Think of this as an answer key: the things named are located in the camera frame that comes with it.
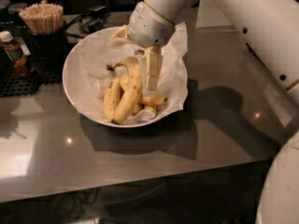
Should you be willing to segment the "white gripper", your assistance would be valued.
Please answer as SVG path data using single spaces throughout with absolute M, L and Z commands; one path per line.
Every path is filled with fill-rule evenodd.
M 146 88 L 153 91 L 157 88 L 163 64 L 160 47 L 168 43 L 174 32 L 175 25 L 172 22 L 167 21 L 145 2 L 139 2 L 130 17 L 129 26 L 120 27 L 107 44 L 110 47 L 120 47 L 135 41 L 141 47 L 150 47 L 145 52 Z

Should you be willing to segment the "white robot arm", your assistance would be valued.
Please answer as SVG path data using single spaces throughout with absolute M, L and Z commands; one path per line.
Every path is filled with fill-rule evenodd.
M 142 47 L 167 44 L 179 12 L 198 0 L 143 0 L 125 31 Z M 299 10 L 294 0 L 212 0 L 278 84 L 298 99 Z M 299 224 L 299 132 L 274 158 L 255 224 Z

